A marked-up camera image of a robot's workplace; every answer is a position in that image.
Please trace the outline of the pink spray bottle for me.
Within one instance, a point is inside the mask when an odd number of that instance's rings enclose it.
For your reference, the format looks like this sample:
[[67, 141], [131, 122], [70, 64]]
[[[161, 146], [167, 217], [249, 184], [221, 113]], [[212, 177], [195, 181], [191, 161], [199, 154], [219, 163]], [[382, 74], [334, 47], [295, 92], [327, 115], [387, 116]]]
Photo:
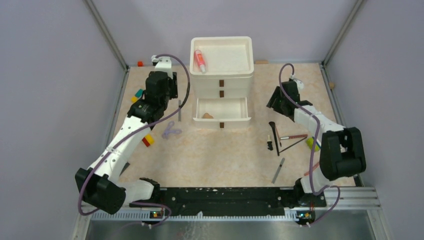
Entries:
[[197, 63], [198, 68], [200, 69], [200, 71], [204, 74], [206, 73], [206, 62], [203, 56], [203, 53], [201, 50], [196, 49], [194, 51], [194, 59], [195, 62]]

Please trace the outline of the tan makeup sponge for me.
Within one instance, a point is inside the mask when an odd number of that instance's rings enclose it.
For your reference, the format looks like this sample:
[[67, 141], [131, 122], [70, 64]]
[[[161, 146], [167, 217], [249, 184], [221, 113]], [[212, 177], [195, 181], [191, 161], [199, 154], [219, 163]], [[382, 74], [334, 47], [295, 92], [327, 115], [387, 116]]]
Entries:
[[206, 112], [206, 113], [203, 114], [202, 118], [203, 119], [213, 119], [214, 117]]

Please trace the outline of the white drawer organizer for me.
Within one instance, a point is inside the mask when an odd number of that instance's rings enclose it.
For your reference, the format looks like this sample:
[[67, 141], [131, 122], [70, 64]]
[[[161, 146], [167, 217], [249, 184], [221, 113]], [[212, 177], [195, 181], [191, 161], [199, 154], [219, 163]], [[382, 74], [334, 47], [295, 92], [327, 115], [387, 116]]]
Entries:
[[[201, 50], [206, 73], [194, 51]], [[244, 129], [251, 122], [248, 98], [254, 79], [249, 36], [195, 37], [190, 43], [190, 82], [195, 96], [193, 123], [199, 129]], [[213, 119], [203, 119], [209, 113]]]

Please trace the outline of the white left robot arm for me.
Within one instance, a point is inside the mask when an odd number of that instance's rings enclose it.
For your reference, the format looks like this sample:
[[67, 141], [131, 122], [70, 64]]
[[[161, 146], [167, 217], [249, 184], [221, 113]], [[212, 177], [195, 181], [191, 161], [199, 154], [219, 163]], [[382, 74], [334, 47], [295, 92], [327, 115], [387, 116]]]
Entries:
[[130, 183], [119, 183], [119, 177], [142, 139], [156, 124], [167, 120], [165, 110], [169, 101], [176, 98], [178, 83], [175, 71], [171, 74], [151, 71], [148, 74], [142, 97], [129, 107], [113, 140], [96, 161], [75, 174], [81, 215], [86, 214], [81, 209], [82, 203], [112, 215], [129, 202], [142, 200], [149, 207], [160, 202], [161, 194], [155, 190], [157, 183], [153, 180], [140, 178]]

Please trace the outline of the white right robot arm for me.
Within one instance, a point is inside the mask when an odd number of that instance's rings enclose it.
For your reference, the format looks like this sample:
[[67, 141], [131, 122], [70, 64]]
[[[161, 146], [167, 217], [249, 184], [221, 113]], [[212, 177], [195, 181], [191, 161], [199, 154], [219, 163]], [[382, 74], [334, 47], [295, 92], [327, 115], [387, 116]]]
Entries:
[[307, 206], [314, 194], [320, 194], [333, 181], [366, 170], [361, 131], [330, 120], [312, 103], [301, 100], [296, 81], [282, 82], [266, 106], [308, 129], [313, 146], [320, 145], [319, 165], [311, 166], [309, 175], [296, 181], [299, 189], [293, 192], [293, 200], [297, 205]]

